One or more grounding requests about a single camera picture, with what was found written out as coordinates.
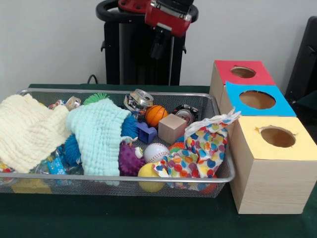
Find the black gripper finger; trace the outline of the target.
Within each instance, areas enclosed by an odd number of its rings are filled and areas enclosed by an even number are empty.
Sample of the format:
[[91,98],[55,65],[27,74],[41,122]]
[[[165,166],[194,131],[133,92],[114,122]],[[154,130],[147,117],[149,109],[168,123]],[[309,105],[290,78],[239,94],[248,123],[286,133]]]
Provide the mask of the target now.
[[170,34],[169,33],[164,33],[164,32],[158,32],[157,34],[157,52],[156,52],[156,59],[160,59],[164,49],[166,48],[166,45],[170,39]]
[[163,31],[157,31],[152,44],[150,56],[153,59],[159,59],[163,48]]

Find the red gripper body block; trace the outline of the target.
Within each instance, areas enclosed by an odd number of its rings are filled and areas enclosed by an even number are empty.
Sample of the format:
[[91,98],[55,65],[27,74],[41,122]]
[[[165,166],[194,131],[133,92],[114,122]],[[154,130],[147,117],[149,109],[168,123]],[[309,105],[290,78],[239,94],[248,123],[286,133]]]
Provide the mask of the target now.
[[182,37],[192,22],[191,6],[192,1],[150,1],[146,7],[145,23]]

